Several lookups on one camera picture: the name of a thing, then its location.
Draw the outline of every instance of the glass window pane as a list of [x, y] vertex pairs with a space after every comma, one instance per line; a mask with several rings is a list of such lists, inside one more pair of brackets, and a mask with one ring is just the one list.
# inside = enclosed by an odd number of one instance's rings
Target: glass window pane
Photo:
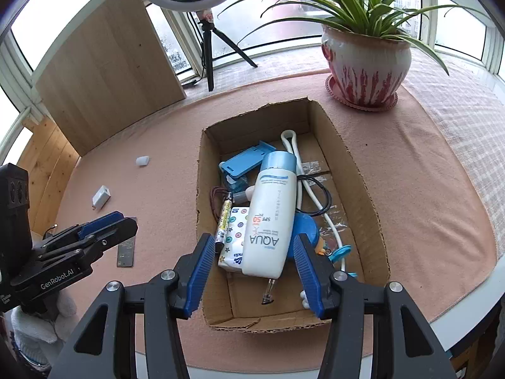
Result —
[[68, 22], [90, 0], [30, 0], [12, 26], [33, 69]]
[[[438, 0], [439, 5], [454, 4], [451, 0]], [[438, 10], [435, 44], [482, 59], [486, 26], [463, 8]]]
[[21, 154], [32, 135], [33, 133], [28, 128], [23, 128], [16, 141], [14, 141], [14, 144], [12, 144], [12, 148], [7, 154], [4, 164], [11, 163], [16, 165], [18, 163], [19, 157], [21, 157]]
[[151, 4], [146, 7], [146, 10], [175, 72], [180, 73], [190, 69], [191, 65], [184, 55], [179, 42], [175, 38], [174, 32], [170, 28], [161, 8], [157, 5]]
[[[216, 28], [224, 32], [235, 42], [238, 42], [242, 37], [244, 37], [248, 32], [254, 30], [256, 27], [277, 18], [289, 16], [324, 18], [329, 16], [328, 13], [319, 11], [313, 7], [302, 4], [290, 4], [268, 10], [263, 17], [260, 18], [263, 11], [278, 0], [246, 0], [229, 8], [218, 17], [218, 14], [224, 8], [235, 1], [237, 0], [227, 0], [221, 5], [213, 8]], [[395, 6], [402, 8], [421, 8], [421, 0], [396, 0]], [[413, 18], [408, 22], [408, 24], [405, 23], [403, 28], [409, 32], [409, 34], [414, 37], [418, 37], [421, 29], [420, 18]], [[240, 43], [240, 47], [248, 48], [285, 39], [321, 35], [321, 33], [322, 30], [319, 24], [302, 21], [283, 22], [267, 26], [254, 32]], [[228, 45], [222, 42], [215, 35], [212, 36], [212, 45], [214, 58], [233, 52]]]
[[498, 75], [505, 80], [505, 47], [503, 49], [502, 62], [500, 63], [500, 69], [498, 71]]
[[18, 110], [16, 110], [11, 100], [6, 96], [6, 93], [0, 88], [0, 140], [5, 137], [18, 115]]

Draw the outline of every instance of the wooden board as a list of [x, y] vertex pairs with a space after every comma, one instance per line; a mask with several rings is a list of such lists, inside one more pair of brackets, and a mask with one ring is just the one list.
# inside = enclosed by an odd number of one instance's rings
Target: wooden board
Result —
[[39, 159], [40, 152], [49, 141], [55, 129], [56, 124], [48, 117], [45, 117], [39, 125], [34, 127], [33, 135], [28, 140], [25, 149], [21, 153], [21, 157], [19, 157], [18, 167], [27, 170], [28, 173], [31, 172]]
[[37, 123], [31, 118], [25, 118], [22, 124], [25, 128], [28, 128], [31, 132], [34, 132], [35, 128], [37, 127]]
[[59, 127], [45, 117], [33, 127], [18, 166], [28, 171], [30, 229], [38, 234], [53, 225], [79, 154]]
[[50, 226], [54, 225], [63, 193], [78, 159], [79, 154], [67, 141], [40, 200], [35, 223], [32, 226], [34, 232], [43, 234]]
[[80, 155], [185, 98], [142, 0], [106, 0], [62, 44], [36, 88]]

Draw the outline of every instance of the flower pot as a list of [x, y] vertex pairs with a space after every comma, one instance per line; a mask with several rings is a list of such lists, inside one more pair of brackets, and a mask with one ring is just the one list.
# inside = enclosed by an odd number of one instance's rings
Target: flower pot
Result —
[[321, 44], [337, 96], [364, 108], [393, 103], [412, 61], [410, 44], [323, 26]]

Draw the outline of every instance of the potted plant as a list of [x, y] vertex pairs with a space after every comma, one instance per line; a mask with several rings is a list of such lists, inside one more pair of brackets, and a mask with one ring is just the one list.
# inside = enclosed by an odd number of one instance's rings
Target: potted plant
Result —
[[[229, 7], [244, 0], [237, 0]], [[395, 0], [278, 0], [265, 11], [286, 4], [301, 4], [328, 13], [326, 18], [287, 17], [263, 24], [256, 30], [283, 21], [318, 22], [323, 26], [322, 50], [328, 60], [333, 92], [350, 105], [378, 109], [392, 105], [395, 92], [411, 64], [410, 46], [414, 45], [441, 65], [435, 51], [410, 36], [400, 26], [417, 15], [438, 8], [470, 7], [444, 4], [421, 9], [391, 6]]]

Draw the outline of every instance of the wet wipes pack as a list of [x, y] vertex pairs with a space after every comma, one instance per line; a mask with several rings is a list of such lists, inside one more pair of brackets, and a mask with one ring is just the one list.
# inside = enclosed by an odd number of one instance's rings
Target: wet wipes pack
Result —
[[249, 207], [233, 207], [218, 265], [229, 272], [242, 272], [242, 251]]

